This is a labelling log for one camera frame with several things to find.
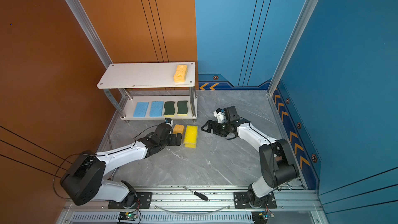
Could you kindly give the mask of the orange yellow sponge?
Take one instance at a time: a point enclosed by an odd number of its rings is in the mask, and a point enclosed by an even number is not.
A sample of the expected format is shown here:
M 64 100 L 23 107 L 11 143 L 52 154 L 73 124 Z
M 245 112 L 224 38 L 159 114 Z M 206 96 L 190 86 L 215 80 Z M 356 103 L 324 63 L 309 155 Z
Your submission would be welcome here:
M 184 125 L 182 125 L 182 124 L 176 124 L 175 126 L 174 126 L 174 128 L 173 128 L 173 134 L 181 134 L 181 135 L 183 135 L 183 133 L 184 133 L 184 129 L 185 129 L 185 126 Z
M 186 80 L 186 75 L 188 72 L 188 66 L 187 65 L 177 65 L 176 72 L 174 74 L 174 82 L 175 83 L 184 83 Z

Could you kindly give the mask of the blue sponge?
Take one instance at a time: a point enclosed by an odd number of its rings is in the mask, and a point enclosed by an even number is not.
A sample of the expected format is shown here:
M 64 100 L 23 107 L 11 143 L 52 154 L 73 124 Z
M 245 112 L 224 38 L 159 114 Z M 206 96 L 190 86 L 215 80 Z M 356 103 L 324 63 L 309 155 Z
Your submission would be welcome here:
M 137 102 L 133 117 L 134 118 L 144 118 L 146 117 L 149 102 Z
M 151 109 L 149 116 L 151 118 L 161 117 L 163 113 L 163 101 L 153 101 L 151 102 Z

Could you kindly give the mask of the green yellow scouring sponge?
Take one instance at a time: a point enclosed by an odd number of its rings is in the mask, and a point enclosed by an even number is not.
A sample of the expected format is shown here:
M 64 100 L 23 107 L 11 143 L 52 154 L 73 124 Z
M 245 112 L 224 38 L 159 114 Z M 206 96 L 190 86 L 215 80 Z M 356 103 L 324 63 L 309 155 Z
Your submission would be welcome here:
M 178 101 L 177 102 L 177 115 L 187 116 L 188 115 L 188 101 Z
M 165 117 L 174 117 L 176 114 L 175 102 L 167 101 L 164 103 L 164 116 Z

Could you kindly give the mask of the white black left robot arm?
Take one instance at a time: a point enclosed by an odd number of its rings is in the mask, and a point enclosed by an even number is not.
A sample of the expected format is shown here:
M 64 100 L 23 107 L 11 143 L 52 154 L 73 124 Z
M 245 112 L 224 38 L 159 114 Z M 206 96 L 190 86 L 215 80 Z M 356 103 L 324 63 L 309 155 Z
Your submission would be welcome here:
M 172 124 L 172 120 L 166 118 L 155 131 L 134 139 L 132 144 L 105 152 L 87 150 L 80 153 L 61 178 L 61 187 L 77 206 L 105 200 L 132 208 L 138 202 L 134 187 L 125 180 L 113 181 L 104 177 L 128 163 L 157 154 L 167 146 L 181 145 L 182 133 L 175 133 Z

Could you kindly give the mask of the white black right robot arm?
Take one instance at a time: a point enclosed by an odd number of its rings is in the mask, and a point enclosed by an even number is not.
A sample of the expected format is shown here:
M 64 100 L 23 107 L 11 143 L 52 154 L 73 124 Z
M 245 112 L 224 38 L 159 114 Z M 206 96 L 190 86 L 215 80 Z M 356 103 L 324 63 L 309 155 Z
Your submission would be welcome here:
M 227 140 L 240 138 L 259 152 L 261 176 L 249 185 L 244 201 L 254 208 L 262 207 L 273 191 L 300 177 L 300 168 L 289 141 L 273 138 L 247 119 L 240 117 L 235 106 L 214 111 L 216 120 L 207 121 L 201 130 Z

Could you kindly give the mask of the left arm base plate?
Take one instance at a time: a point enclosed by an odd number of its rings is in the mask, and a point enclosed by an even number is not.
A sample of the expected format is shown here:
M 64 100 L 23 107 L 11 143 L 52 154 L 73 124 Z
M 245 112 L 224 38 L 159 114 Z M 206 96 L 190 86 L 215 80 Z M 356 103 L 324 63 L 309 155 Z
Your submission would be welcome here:
M 110 201 L 108 209 L 149 209 L 152 192 L 129 193 L 121 202 Z

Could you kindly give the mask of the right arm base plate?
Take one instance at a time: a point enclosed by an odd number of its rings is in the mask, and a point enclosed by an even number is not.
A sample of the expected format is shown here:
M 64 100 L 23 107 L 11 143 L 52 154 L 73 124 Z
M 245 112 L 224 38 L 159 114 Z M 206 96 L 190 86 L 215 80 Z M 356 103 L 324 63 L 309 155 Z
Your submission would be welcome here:
M 276 209 L 277 203 L 273 193 L 267 194 L 264 197 L 258 198 L 251 191 L 234 192 L 235 208 L 261 208 L 261 209 Z

